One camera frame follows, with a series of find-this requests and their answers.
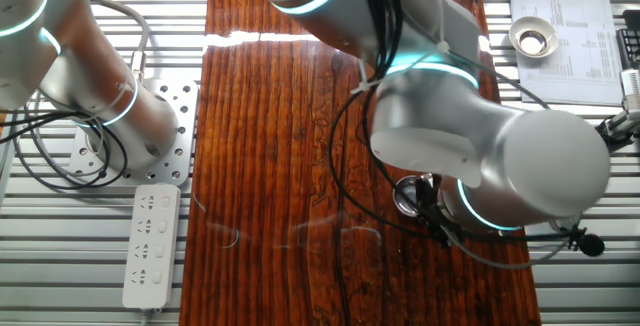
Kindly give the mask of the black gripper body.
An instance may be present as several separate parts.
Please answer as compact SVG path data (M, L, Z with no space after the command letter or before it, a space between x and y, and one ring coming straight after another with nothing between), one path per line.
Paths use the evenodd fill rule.
M441 247L450 247L450 238L442 228L441 219L433 208L424 209L423 217L427 223L427 229Z

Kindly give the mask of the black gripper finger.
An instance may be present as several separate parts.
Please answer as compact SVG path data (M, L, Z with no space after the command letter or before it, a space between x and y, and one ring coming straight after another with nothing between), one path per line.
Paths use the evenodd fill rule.
M439 175L420 175L417 178L415 188L418 203L423 209L434 208L438 205L438 194L440 190Z

